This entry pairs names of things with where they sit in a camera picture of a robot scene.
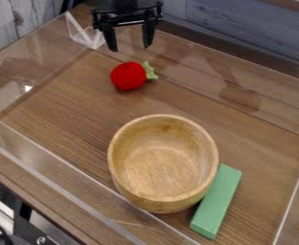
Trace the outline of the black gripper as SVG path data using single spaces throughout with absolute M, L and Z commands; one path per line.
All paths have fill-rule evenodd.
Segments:
M 103 31 L 112 52 L 118 51 L 114 27 L 143 24 L 143 45 L 151 46 L 156 24 L 163 19 L 163 5 L 163 0 L 94 0 L 94 28 Z

